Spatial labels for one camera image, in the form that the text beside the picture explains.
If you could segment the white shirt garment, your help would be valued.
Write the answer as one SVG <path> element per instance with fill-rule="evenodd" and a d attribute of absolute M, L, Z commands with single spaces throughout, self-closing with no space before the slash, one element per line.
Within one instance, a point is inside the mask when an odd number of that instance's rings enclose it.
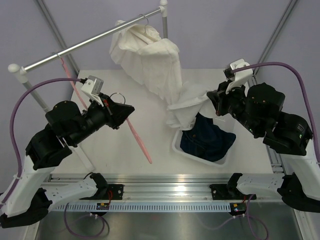
<path fill-rule="evenodd" d="M 197 114 L 213 119 L 216 110 L 207 93 L 213 89 L 201 83 L 186 82 L 183 84 L 177 103 L 167 107 L 166 124 L 182 131 L 191 130 L 196 123 Z"/>

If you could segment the pink hanger with shirt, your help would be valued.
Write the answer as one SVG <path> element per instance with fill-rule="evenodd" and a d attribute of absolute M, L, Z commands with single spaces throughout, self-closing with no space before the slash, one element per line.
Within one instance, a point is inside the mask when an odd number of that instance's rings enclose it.
<path fill-rule="evenodd" d="M 143 142 L 143 140 L 141 139 L 141 137 L 139 136 L 139 134 L 137 133 L 137 131 L 135 130 L 134 126 L 132 125 L 131 121 L 129 120 L 129 118 L 126 119 L 126 122 L 130 128 L 130 131 L 132 133 L 132 135 L 134 136 L 136 142 L 138 143 L 141 151 L 143 152 L 144 156 L 146 157 L 146 159 L 148 160 L 148 162 L 150 164 L 153 163 L 152 159 L 151 159 L 151 156 Z"/>

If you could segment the dark blue denim skirt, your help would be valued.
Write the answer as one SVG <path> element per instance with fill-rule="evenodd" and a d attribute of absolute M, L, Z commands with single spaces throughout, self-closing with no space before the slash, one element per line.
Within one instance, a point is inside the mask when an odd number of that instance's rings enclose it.
<path fill-rule="evenodd" d="M 183 152 L 200 159 L 216 162 L 226 156 L 236 135 L 215 125 L 213 119 L 197 114 L 191 130 L 184 130 L 180 141 Z"/>

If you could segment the pink hanger with skirt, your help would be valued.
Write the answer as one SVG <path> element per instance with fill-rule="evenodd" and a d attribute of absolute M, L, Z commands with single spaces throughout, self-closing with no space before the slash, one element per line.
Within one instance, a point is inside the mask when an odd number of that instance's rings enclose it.
<path fill-rule="evenodd" d="M 71 73 L 70 73 L 70 71 L 69 71 L 69 68 L 68 68 L 67 64 L 65 63 L 64 59 L 63 59 L 58 53 L 56 53 L 56 52 L 52 52 L 52 54 L 55 54 L 55 55 L 58 56 L 58 58 L 59 58 L 60 61 L 61 61 L 61 66 L 62 66 L 62 68 L 63 68 L 63 70 L 64 70 L 67 78 L 71 79 L 71 78 L 72 78 L 72 75 L 71 75 Z M 87 109 L 88 109 L 88 106 L 86 105 L 85 101 L 83 100 L 83 98 L 82 98 L 81 95 L 80 95 L 80 92 L 79 92 L 78 89 L 76 88 L 75 82 L 74 82 L 74 81 L 71 81 L 70 84 L 71 84 L 71 86 L 72 86 L 72 88 L 73 88 L 73 91 L 74 91 L 75 94 L 77 95 L 77 98 L 78 98 L 79 101 L 81 102 L 82 106 L 84 107 L 85 110 L 87 110 Z"/>

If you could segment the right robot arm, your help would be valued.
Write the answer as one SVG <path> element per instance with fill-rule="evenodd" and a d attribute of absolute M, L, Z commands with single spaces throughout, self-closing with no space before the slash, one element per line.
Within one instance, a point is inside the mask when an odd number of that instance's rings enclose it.
<path fill-rule="evenodd" d="M 315 137 L 307 121 L 282 111 L 285 95 L 261 83 L 245 90 L 237 86 L 227 90 L 229 82 L 207 92 L 217 116 L 230 114 L 255 139 L 288 160 L 292 174 L 234 173 L 227 185 L 232 198 L 254 194 L 265 198 L 281 198 L 289 207 L 311 213 L 320 211 L 320 167 L 313 149 Z"/>

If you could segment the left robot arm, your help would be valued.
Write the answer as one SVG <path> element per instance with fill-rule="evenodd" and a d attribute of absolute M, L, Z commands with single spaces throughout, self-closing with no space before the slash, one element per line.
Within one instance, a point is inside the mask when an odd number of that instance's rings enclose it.
<path fill-rule="evenodd" d="M 99 200 L 108 194 L 109 185 L 100 173 L 54 190 L 41 186 L 73 153 L 71 147 L 77 147 L 103 126 L 117 130 L 135 110 L 132 105 L 112 101 L 108 95 L 101 95 L 101 99 L 102 104 L 91 101 L 84 112 L 75 102 L 62 101 L 45 114 L 48 123 L 28 143 L 22 175 L 2 209 L 2 228 L 29 226 L 60 205 L 79 199 Z"/>

